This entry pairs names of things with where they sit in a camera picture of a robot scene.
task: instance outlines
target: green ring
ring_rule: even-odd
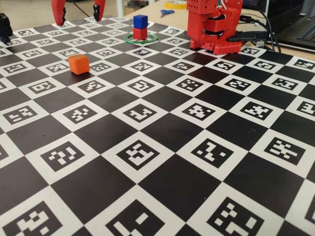
[[[150,33],[148,34],[148,36],[152,37],[152,39],[148,40],[148,41],[132,41],[132,40],[129,39],[132,36],[133,36],[132,33],[127,34],[124,37],[124,41],[127,42],[127,43],[132,43],[132,44],[146,44],[146,43],[152,43],[154,41],[157,41],[157,39],[158,39],[158,37],[155,34],[150,34]]]

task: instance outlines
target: black cable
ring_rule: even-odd
[[[73,1],[73,4],[80,10],[82,11],[87,17],[90,17],[87,13],[85,13],[84,10],[82,10],[81,8],[79,8],[79,6]]]

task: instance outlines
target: scissors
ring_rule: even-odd
[[[174,10],[161,10],[161,14],[162,14],[161,18],[174,12],[175,12]]]

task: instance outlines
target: laptop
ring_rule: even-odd
[[[280,45],[315,52],[315,17],[301,14],[305,0],[244,0],[267,12]]]

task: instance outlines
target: yellow tape roll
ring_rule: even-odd
[[[186,1],[167,1],[165,3],[166,8],[170,9],[186,9],[187,7],[187,2]]]

